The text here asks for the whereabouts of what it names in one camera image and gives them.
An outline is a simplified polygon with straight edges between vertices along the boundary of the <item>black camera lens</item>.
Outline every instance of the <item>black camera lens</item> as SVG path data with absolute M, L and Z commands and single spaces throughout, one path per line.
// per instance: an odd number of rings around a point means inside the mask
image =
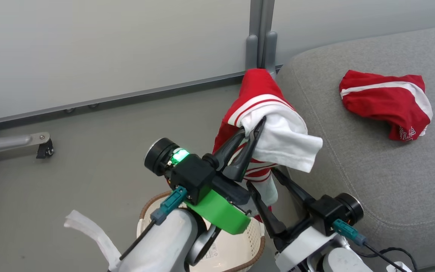
M 161 138 L 150 146 L 143 164 L 147 169 L 157 176 L 162 176 L 165 173 L 167 162 L 171 159 L 174 150 L 179 146 L 168 138 Z
M 347 217 L 349 219 L 347 223 L 350 226 L 353 226 L 356 222 L 364 218 L 364 209 L 362 209 L 360 202 L 353 196 L 348 193 L 341 193 L 336 196 L 335 199 L 347 208 Z

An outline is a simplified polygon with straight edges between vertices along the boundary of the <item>cable connector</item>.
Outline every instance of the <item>cable connector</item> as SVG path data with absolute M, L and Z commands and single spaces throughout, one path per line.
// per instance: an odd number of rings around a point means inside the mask
M 358 230 L 340 219 L 333 222 L 333 229 L 338 234 L 352 240 L 358 246 L 364 246 L 364 243 L 367 242 L 367 238 L 364 235 L 360 234 Z
M 150 219 L 155 221 L 156 225 L 159 226 L 174 209 L 183 203 L 186 197 L 186 188 L 179 186 L 172 191 L 172 193 L 164 200 L 164 202 L 160 204 L 160 208 L 154 210 L 150 214 Z

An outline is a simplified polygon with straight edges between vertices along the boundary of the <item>glowing green led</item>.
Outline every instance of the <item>glowing green led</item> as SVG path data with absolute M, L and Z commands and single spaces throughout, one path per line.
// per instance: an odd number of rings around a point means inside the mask
M 187 155 L 189 155 L 189 152 L 187 152 L 187 150 L 185 149 L 181 149 L 179 151 L 177 151 L 174 155 L 172 155 L 171 157 L 171 162 L 173 164 L 178 164 L 179 162 L 181 162 L 181 160 L 183 160 Z

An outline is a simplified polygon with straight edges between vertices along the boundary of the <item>red and white garment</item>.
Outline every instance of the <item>red and white garment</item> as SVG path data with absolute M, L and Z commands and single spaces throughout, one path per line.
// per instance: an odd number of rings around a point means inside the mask
M 349 70 L 340 82 L 340 95 L 347 110 L 362 117 L 387 121 L 389 138 L 417 140 L 425 135 L 432 108 L 422 76 L 381 76 Z
M 263 202 L 269 206 L 278 199 L 271 178 L 271 167 L 284 165 L 310 172 L 323 141 L 308 135 L 307 125 L 283 98 L 280 88 L 268 72 L 265 69 L 251 69 L 243 78 L 238 99 L 222 120 L 213 152 L 241 126 L 249 135 L 263 116 L 266 116 L 266 123 L 243 181 L 253 182 Z

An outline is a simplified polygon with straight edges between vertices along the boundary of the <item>gray ottoman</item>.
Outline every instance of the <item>gray ottoman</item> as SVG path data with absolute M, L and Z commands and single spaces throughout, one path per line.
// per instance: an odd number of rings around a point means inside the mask
M 434 114 L 426 135 L 413 142 L 391 141 L 385 122 L 348 112 L 338 84 L 349 69 L 422 75 Z M 276 81 L 309 134 L 323 138 L 312 172 L 290 170 L 292 179 L 315 197 L 354 195 L 365 211 L 357 228 L 375 248 L 402 247 L 419 268 L 435 265 L 435 29 L 309 50 L 284 65 Z M 403 253 L 386 255 L 411 265 Z M 385 271 L 379 258 L 365 262 Z

